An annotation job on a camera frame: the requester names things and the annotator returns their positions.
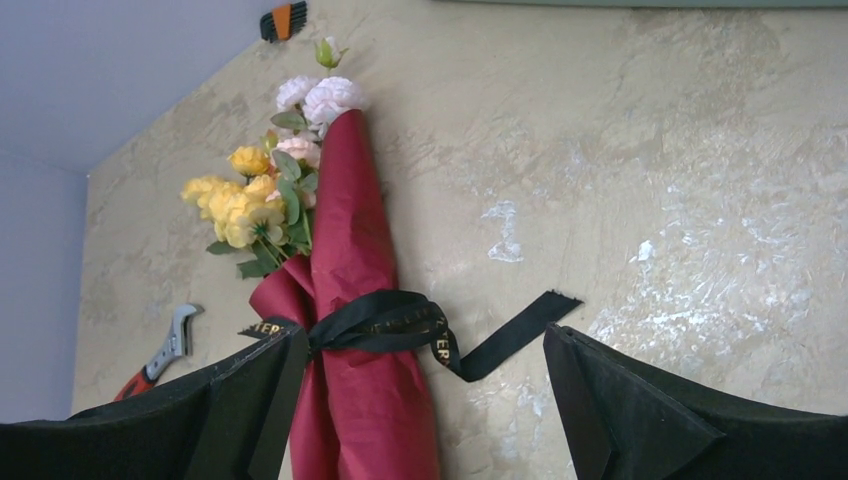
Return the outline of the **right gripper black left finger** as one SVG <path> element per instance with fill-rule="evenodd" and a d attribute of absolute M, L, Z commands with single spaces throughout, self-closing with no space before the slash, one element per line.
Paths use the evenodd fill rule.
<path fill-rule="evenodd" d="M 4 479 L 276 479 L 309 342 L 288 327 L 145 393 L 1 427 Z"/>

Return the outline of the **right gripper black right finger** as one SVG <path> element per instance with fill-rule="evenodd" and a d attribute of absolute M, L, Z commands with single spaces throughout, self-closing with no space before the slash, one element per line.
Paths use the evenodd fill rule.
<path fill-rule="evenodd" d="M 570 327 L 543 348 L 580 479 L 844 479 L 847 419 L 724 393 Z"/>

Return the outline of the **dark red wrapping paper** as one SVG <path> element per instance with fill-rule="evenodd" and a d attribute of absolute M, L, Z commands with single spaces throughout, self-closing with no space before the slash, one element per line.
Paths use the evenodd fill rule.
<path fill-rule="evenodd" d="M 351 110 L 323 142 L 313 249 L 260 282 L 249 303 L 263 319 L 306 330 L 335 311 L 398 285 L 364 114 Z M 317 351 L 309 362 L 290 433 L 297 479 L 436 479 L 433 402 L 414 351 Z"/>

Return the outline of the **yellow fake flower stem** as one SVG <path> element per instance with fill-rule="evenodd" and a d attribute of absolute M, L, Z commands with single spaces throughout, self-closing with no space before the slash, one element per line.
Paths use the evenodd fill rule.
<path fill-rule="evenodd" d="M 269 147 L 239 147 L 228 157 L 239 181 L 216 175 L 194 177 L 180 191 L 180 199 L 212 225 L 215 241 L 207 252 L 254 256 L 237 264 L 243 279 L 265 278 L 297 252 L 291 229 L 302 219 L 302 208 L 295 192 L 284 184 L 277 157 L 286 154 Z"/>

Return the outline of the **peach fake rose stem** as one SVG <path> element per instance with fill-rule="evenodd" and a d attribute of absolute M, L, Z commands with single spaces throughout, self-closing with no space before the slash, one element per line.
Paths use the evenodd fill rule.
<path fill-rule="evenodd" d="M 277 263 L 309 255 L 314 246 L 321 144 L 269 130 L 261 145 L 269 157 L 261 199 L 275 210 L 261 233 L 263 247 Z"/>

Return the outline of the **pink fake rose stem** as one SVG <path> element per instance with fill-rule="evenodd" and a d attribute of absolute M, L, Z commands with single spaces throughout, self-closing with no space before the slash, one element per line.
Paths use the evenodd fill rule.
<path fill-rule="evenodd" d="M 271 117 L 272 124 L 293 134 L 309 132 L 322 140 L 342 114 L 365 110 L 368 99 L 364 90 L 349 78 L 334 74 L 347 52 L 348 48 L 340 48 L 332 36 L 318 41 L 315 61 L 325 75 L 299 75 L 286 80 L 278 88 L 278 112 Z"/>

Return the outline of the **silver adjustable wrench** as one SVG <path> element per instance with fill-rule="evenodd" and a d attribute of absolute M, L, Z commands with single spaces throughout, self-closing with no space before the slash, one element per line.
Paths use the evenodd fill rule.
<path fill-rule="evenodd" d="M 162 345 L 119 391 L 114 398 L 115 402 L 149 391 L 173 362 L 191 355 L 191 321 L 203 312 L 200 305 L 192 303 L 179 305 L 175 309 Z"/>

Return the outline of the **small orange black object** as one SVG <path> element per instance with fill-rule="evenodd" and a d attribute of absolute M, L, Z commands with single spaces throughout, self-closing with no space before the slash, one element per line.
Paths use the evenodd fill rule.
<path fill-rule="evenodd" d="M 268 43 L 288 41 L 305 27 L 307 17 L 306 1 L 276 7 L 260 18 L 260 37 Z"/>

